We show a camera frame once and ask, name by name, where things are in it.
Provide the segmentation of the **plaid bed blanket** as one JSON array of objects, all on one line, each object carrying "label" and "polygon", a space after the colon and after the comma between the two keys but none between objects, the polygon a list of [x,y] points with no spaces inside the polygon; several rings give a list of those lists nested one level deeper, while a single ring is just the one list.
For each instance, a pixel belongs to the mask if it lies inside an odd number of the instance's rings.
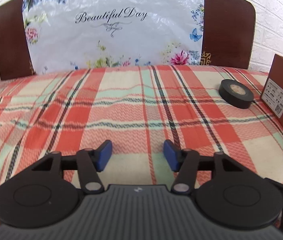
[{"label": "plaid bed blanket", "polygon": [[[248,87],[236,108],[222,80]],[[0,83],[0,185],[50,151],[73,155],[109,139],[104,184],[165,184],[174,174],[163,142],[211,156],[223,151],[262,177],[283,183],[283,128],[260,100],[267,74],[216,66],[75,70]]]}]

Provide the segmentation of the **black tape roll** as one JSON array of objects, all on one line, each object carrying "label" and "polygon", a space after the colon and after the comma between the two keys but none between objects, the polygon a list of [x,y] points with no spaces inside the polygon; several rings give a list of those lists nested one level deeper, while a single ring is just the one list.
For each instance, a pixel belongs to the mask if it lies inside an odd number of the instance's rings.
[{"label": "black tape roll", "polygon": [[254,94],[248,87],[231,79],[222,80],[218,93],[227,103],[240,109],[248,109],[254,101]]}]

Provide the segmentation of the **brown wooden headboard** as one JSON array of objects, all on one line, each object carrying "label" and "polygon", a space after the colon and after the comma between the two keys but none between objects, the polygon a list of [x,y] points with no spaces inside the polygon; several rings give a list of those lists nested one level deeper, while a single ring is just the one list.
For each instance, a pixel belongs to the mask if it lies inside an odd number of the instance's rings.
[{"label": "brown wooden headboard", "polygon": [[[256,13],[246,0],[204,0],[201,65],[248,69]],[[0,6],[0,78],[34,75],[23,30],[22,0]]]}]

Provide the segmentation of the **floral plastic bag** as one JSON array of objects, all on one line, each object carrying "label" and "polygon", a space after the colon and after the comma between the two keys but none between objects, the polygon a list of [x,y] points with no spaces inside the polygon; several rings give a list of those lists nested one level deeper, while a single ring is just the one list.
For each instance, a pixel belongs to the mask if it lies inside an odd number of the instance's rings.
[{"label": "floral plastic bag", "polygon": [[23,0],[36,74],[200,62],[204,0]]}]

